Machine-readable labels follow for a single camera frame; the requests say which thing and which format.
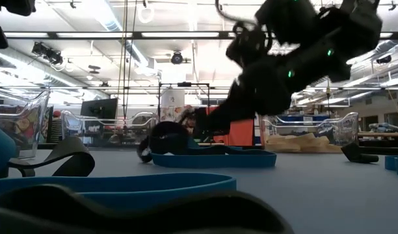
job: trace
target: clear plastic bin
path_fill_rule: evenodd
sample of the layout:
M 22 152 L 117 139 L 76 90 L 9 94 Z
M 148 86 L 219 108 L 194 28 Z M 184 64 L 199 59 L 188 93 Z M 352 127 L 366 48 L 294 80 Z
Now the clear plastic bin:
M 127 120 L 100 120 L 62 111 L 62 137 L 77 136 L 93 148 L 119 148 L 140 144 L 158 122 L 152 112 L 139 112 Z
M 321 122 L 287 122 L 277 116 L 263 119 L 265 149 L 285 153 L 341 153 L 358 140 L 358 113 Z
M 0 91 L 0 129 L 16 142 L 19 158 L 36 156 L 48 100 L 49 91 L 20 96 Z

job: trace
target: green led light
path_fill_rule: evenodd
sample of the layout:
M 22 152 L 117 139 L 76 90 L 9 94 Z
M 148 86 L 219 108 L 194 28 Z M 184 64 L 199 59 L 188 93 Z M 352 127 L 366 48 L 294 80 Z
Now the green led light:
M 328 56 L 331 56 L 331 55 L 333 55 L 334 54 L 334 50 L 333 49 L 329 49 L 328 50 Z

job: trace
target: blue foam mat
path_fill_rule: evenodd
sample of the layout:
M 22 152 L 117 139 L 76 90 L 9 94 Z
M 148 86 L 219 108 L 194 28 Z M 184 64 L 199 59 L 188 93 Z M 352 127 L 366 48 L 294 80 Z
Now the blue foam mat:
M 171 173 L 131 177 L 28 177 L 0 179 L 0 194 L 33 185 L 56 184 L 121 211 L 147 209 L 175 198 L 216 190 L 236 190 L 227 175 Z
M 277 155 L 264 150 L 241 150 L 232 155 L 160 155 L 152 153 L 156 165 L 169 168 L 269 168 Z

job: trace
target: computer monitor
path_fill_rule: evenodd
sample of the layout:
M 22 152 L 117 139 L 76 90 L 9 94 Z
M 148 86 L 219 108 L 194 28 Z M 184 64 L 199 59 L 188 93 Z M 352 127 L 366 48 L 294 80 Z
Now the computer monitor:
M 116 118 L 117 106 L 117 98 L 84 101 L 82 102 L 81 116 L 92 116 L 104 120 L 114 120 Z

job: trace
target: ceiling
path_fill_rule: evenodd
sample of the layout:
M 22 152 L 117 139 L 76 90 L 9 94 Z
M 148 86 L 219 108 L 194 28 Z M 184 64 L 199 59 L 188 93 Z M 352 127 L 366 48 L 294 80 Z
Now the ceiling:
M 262 0 L 224 0 L 220 3 L 223 6 L 222 10 L 226 13 L 251 19 L 262 2 Z M 233 25 L 232 22 L 223 20 L 217 14 L 214 2 L 210 0 L 148 1 L 147 9 L 144 9 L 142 1 L 128 1 L 127 8 L 124 0 L 80 0 L 73 3 L 75 8 L 71 7 L 68 0 L 37 0 L 36 12 L 29 17 L 13 15 L 3 10 L 0 12 L 0 26 L 5 31 L 10 32 L 120 32 L 120 29 L 142 32 L 188 32 L 230 31 Z M 316 8 L 320 8 L 322 5 L 338 5 L 341 1 L 312 0 L 312 3 Z M 395 10 L 389 11 L 391 1 L 381 0 L 380 4 L 382 6 L 378 9 L 378 13 L 384 21 L 382 30 L 398 31 L 398 6 Z M 106 25 L 110 23 L 111 18 L 116 19 L 115 25 L 117 27 L 114 29 L 111 29 L 111 24 Z M 36 58 L 31 53 L 35 42 L 43 42 L 45 45 L 61 51 L 64 64 L 51 66 L 42 58 Z M 225 56 L 225 50 L 230 43 L 229 40 L 195 40 L 192 43 L 191 40 L 175 38 L 174 40 L 135 40 L 132 43 L 135 45 L 134 51 L 139 51 L 141 56 L 149 59 L 150 62 L 155 61 L 156 65 L 152 66 L 153 63 L 150 63 L 150 68 L 183 71 L 186 74 L 187 81 L 229 87 L 232 80 L 241 72 L 236 63 Z M 148 95 L 157 93 L 155 88 L 148 88 L 148 86 L 157 86 L 157 76 L 152 75 L 151 72 L 137 69 L 140 64 L 133 57 L 127 56 L 128 52 L 123 52 L 120 41 L 10 39 L 9 44 L 10 53 L 0 52 L 9 54 L 9 56 L 26 63 L 28 66 L 34 66 L 51 75 L 63 77 L 77 86 L 99 86 L 102 82 L 108 81 L 110 86 L 141 87 L 130 90 L 129 93 L 131 94 Z M 295 46 L 279 46 L 275 43 L 272 52 L 287 53 L 293 48 Z M 174 51 L 181 51 L 183 58 L 188 59 L 188 63 L 182 65 L 169 63 Z M 394 58 L 392 64 L 397 64 L 398 47 L 391 48 L 390 51 Z M 122 55 L 127 56 L 128 62 L 122 59 Z M 99 66 L 101 68 L 98 70 L 99 74 L 89 74 L 91 71 L 88 68 L 89 65 Z M 351 81 L 371 75 L 387 66 L 389 65 L 379 66 L 374 64 L 373 70 L 370 60 L 363 61 L 360 59 L 354 65 L 354 74 Z M 364 83 L 368 85 L 368 80 L 357 85 Z M 343 85 L 345 83 L 333 84 L 332 86 L 341 87 Z M 320 83 L 318 86 L 326 86 L 326 83 Z M 118 94 L 118 90 L 98 90 L 97 92 L 97 95 L 101 95 L 100 92 L 107 95 Z M 212 93 L 215 95 L 221 94 L 223 97 L 228 93 L 228 89 L 213 90 Z M 316 91 L 315 94 L 325 95 L 322 89 Z M 294 96 L 300 100 L 306 98 L 307 95 L 315 94 L 308 92 Z M 350 93 L 338 93 L 337 95 L 347 96 Z

